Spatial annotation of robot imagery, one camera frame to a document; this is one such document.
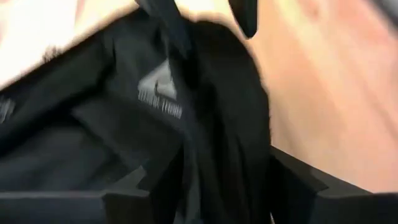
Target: black fabric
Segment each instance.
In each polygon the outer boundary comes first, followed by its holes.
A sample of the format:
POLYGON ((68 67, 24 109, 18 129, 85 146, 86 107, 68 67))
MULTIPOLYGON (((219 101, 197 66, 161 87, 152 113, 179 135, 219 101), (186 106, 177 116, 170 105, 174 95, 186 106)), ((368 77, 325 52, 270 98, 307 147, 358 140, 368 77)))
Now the black fabric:
POLYGON ((138 9, 0 92, 1 223, 269 223, 254 62, 227 28, 183 23, 186 55, 138 9), (176 95, 145 89, 162 65, 176 95))

